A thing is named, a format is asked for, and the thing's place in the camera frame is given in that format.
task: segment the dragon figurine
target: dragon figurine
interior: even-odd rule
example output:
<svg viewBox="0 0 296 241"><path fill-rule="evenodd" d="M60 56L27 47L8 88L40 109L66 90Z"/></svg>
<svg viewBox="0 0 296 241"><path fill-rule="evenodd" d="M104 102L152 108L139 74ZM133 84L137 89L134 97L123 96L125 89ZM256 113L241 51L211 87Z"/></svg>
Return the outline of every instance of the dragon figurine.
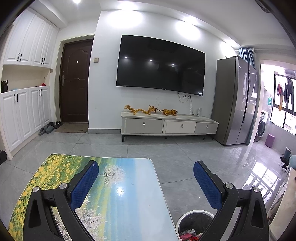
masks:
<svg viewBox="0 0 296 241"><path fill-rule="evenodd" d="M126 105L124 107L125 109L129 109L134 115L138 112L138 111L142 111L144 114L148 114L148 115L151 115L150 112L154 111L156 113L156 109L154 108L154 106L149 106L149 109L148 111L145 111L143 109L137 109L135 110L134 108L130 107L130 105Z"/></svg>
<svg viewBox="0 0 296 241"><path fill-rule="evenodd" d="M167 110L167 109L160 110L158 108L156 108L156 109L159 110L160 112L162 112L164 115L174 115L174 116L177 116L177 113L178 113L177 110Z"/></svg>

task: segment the upper cabinet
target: upper cabinet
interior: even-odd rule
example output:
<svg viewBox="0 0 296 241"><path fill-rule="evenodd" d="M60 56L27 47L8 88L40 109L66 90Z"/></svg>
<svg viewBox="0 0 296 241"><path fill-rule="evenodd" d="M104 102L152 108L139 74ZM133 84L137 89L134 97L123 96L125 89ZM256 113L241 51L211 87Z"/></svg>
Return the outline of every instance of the upper cabinet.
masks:
<svg viewBox="0 0 296 241"><path fill-rule="evenodd" d="M3 64L50 68L58 28L33 10L25 10L14 25Z"/></svg>

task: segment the brown doormat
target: brown doormat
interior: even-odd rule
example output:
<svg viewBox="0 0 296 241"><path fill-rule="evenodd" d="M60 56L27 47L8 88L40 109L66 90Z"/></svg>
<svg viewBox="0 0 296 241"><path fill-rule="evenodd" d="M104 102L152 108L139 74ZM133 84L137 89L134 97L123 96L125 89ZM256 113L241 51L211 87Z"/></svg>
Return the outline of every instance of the brown doormat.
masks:
<svg viewBox="0 0 296 241"><path fill-rule="evenodd" d="M66 133L86 133L89 130L88 124L80 123L64 123L55 132L66 132Z"/></svg>

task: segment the television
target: television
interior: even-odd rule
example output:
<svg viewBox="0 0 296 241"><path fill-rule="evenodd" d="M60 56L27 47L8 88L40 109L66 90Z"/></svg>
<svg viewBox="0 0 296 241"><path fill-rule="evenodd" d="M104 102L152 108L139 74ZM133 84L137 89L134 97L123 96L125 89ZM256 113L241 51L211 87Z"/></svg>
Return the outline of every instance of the television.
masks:
<svg viewBox="0 0 296 241"><path fill-rule="evenodd" d="M203 95L205 53L149 37L122 35L116 86Z"/></svg>

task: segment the refrigerator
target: refrigerator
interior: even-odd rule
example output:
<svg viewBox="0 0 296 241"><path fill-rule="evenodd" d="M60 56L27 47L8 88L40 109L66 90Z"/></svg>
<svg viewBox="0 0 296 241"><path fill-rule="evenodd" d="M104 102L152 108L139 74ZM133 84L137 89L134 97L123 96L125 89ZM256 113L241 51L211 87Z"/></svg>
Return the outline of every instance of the refrigerator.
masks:
<svg viewBox="0 0 296 241"><path fill-rule="evenodd" d="M217 60L215 97L211 119L213 136L222 145L246 143L257 101L258 73L239 56Z"/></svg>

